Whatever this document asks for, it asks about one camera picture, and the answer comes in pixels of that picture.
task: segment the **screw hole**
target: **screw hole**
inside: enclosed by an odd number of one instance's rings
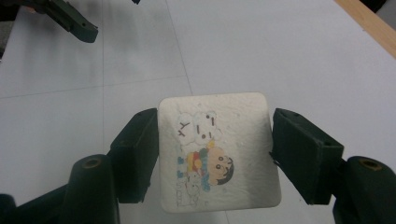
[[[382,166],[378,163],[376,163],[375,161],[369,161],[369,160],[359,160],[359,162],[361,163],[361,165],[363,165],[364,167],[374,170],[374,171],[378,171],[382,169]]]
[[[85,169],[91,169],[93,167],[99,166],[101,162],[102,161],[98,158],[89,159],[82,164],[82,167]]]

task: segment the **wooden edge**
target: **wooden edge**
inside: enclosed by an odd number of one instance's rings
[[[396,31],[359,0],[335,0],[369,35],[396,59]]]

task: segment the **white tabletop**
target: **white tabletop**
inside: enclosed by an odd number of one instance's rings
[[[0,191],[17,204],[107,153],[128,120],[171,96],[259,91],[345,146],[396,170],[396,63],[334,1],[70,1],[99,27],[78,41],[21,10],[0,64]],[[333,223],[280,172],[276,208],[168,215],[158,166],[121,223]]]

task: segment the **cartoon sticker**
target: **cartoon sticker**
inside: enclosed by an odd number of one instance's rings
[[[196,206],[201,190],[209,192],[233,177],[233,160],[215,146],[221,138],[216,119],[213,111],[178,117],[176,135],[183,153],[177,158],[177,206]]]

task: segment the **black hair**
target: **black hair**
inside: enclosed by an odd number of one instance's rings
[[[226,176],[224,179],[218,179],[218,185],[223,185],[223,184],[227,183],[233,177],[233,160],[231,158],[229,158],[229,160],[231,161],[230,169],[227,170],[228,172],[226,173]]]

